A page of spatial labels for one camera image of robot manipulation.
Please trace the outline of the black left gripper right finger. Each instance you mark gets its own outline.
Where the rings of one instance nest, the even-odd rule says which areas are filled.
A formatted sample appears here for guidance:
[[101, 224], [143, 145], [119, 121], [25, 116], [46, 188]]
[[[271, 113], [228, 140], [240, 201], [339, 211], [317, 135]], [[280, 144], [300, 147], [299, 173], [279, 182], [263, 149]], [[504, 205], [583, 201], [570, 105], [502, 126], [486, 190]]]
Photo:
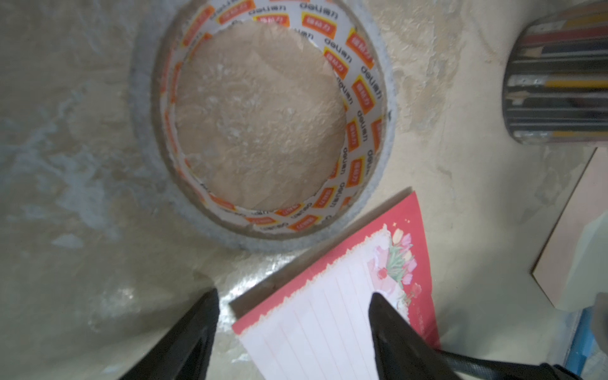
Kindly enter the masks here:
[[380, 379], [460, 379], [464, 375], [427, 345], [381, 294], [372, 295], [368, 317]]

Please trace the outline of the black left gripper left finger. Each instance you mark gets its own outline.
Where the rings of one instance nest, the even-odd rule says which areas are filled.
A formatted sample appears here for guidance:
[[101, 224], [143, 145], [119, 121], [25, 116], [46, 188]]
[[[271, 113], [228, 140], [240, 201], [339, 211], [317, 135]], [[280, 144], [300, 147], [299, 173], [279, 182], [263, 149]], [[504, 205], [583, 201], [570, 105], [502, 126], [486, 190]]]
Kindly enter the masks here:
[[192, 308], [120, 378], [205, 379], [219, 320], [219, 294], [207, 291]]

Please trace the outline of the pink lined letter paper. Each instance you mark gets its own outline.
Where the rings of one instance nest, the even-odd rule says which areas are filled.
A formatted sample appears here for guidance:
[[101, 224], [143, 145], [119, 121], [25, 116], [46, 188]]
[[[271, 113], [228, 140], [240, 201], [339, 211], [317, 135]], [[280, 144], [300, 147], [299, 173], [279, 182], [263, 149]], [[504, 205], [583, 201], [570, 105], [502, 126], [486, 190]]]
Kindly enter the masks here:
[[375, 379], [368, 317], [373, 294], [439, 346], [416, 195], [330, 250], [239, 318], [233, 331], [266, 379]]

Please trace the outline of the pink paper envelope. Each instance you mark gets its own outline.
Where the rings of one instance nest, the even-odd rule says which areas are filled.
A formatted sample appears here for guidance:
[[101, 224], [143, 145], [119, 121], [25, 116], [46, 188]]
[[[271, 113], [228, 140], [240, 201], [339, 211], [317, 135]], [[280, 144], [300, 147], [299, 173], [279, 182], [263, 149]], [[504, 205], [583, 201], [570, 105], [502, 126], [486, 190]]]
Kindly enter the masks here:
[[588, 163], [549, 241], [533, 277], [558, 310], [590, 307], [607, 292], [607, 149]]

